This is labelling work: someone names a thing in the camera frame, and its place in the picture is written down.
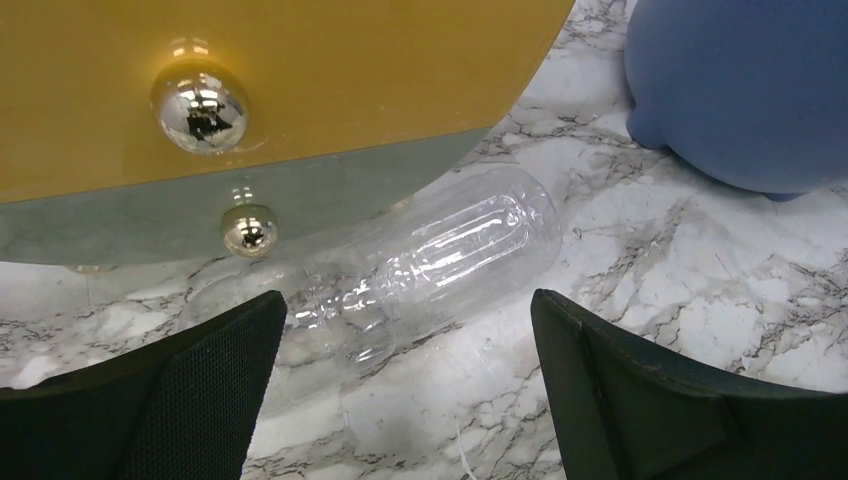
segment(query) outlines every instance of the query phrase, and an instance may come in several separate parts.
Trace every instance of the black object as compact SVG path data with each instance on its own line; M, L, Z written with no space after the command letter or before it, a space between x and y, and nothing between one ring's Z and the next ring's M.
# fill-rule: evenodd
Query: black object
M269 292L112 360L0 390L0 479L240 478L285 317Z
M568 480L848 478L848 395L712 368L552 291L532 317Z

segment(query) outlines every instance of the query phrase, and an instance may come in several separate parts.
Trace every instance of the blue pot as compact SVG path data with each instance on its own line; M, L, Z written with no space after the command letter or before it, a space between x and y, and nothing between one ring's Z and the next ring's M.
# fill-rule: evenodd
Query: blue pot
M848 1L640 0L625 69L641 145L775 200L848 182Z

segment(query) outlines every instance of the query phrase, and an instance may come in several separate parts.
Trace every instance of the white marble countertop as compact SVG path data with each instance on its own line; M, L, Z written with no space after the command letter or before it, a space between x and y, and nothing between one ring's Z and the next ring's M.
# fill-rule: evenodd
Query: white marble countertop
M517 162L558 202L564 247L532 287L719 368L848 390L848 190L774 204L635 146L624 128L626 10L579 0L509 117L458 170ZM243 267L230 258L87 277L0 264L0 386L161 338L193 292ZM564 478L531 292L263 419L244 478Z

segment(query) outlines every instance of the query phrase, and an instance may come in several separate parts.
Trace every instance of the clear plastic bottle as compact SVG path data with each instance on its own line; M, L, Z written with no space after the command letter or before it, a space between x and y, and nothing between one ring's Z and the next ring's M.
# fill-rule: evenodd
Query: clear plastic bottle
M289 317L263 405L269 413L526 286L561 244L545 189L525 171L501 167L363 223L346 245L213 283L189 303L182 328L281 291Z

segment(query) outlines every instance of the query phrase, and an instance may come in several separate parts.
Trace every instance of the yellow panel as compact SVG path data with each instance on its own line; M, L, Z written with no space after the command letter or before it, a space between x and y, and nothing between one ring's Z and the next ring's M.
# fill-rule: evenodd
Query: yellow panel
M497 123L571 0L0 0L0 204ZM232 72L239 147L197 156L150 92L178 58Z

